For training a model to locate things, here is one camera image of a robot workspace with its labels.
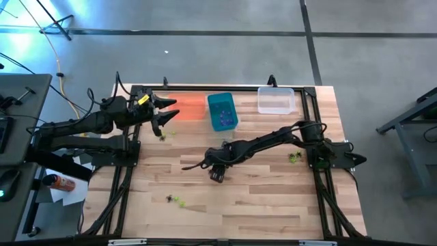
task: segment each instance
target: wooden tabletop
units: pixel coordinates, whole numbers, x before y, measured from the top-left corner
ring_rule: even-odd
[[[316,87],[325,137],[343,141],[343,127],[333,87]],[[160,97],[170,93],[159,92]],[[205,95],[217,92],[204,92]],[[312,171],[303,157],[295,163],[288,154],[299,150],[281,145],[257,153],[252,159],[229,168],[222,184],[210,180],[204,169],[182,171],[203,159],[209,147],[237,139],[250,140],[282,126],[303,120],[302,102],[296,94],[297,111],[289,115],[257,112],[256,92],[232,92],[239,123],[235,130],[214,132],[208,106],[202,120],[172,120],[159,141],[149,123],[141,127],[141,153],[134,168],[123,237],[147,238],[256,238],[321,239],[322,228]],[[109,135],[120,134],[114,131]],[[84,205],[83,230],[94,222],[109,200],[114,167],[103,167],[92,178]],[[356,229],[366,234],[358,193],[350,175],[333,169],[337,202]],[[181,208],[166,197],[178,196]],[[117,219],[115,209],[113,226]],[[331,232],[332,213],[327,209]]]

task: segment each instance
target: blue plastic bin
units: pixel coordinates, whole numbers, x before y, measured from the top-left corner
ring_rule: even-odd
[[[214,131],[226,131],[234,129],[238,124],[232,94],[220,93],[208,96],[211,123]]]

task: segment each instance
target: concrete floor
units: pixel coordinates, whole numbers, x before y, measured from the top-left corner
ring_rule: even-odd
[[[51,0],[42,1],[55,18],[74,14],[71,27],[89,29],[304,31],[299,0]],[[50,20],[34,1],[25,1],[42,25]],[[313,31],[436,32],[432,0],[307,0]],[[0,14],[0,25],[34,26],[17,0]],[[305,37],[216,36],[50,36],[66,74],[69,97],[87,108],[86,89],[110,94],[115,71],[132,83],[265,83],[314,85]],[[34,72],[56,72],[44,36],[0,34],[0,52]],[[359,195],[368,234],[373,238],[436,244],[437,199],[403,200],[412,189],[405,155],[394,132],[375,128],[411,107],[436,86],[437,39],[315,38],[323,85],[333,85],[343,127],[357,153],[368,161],[357,167]],[[2,72],[25,72],[4,62]],[[42,119],[73,118],[69,106],[50,92]],[[36,238],[75,233],[80,206],[40,207]],[[51,214],[51,221],[41,217]],[[18,235],[18,239],[27,239]]]

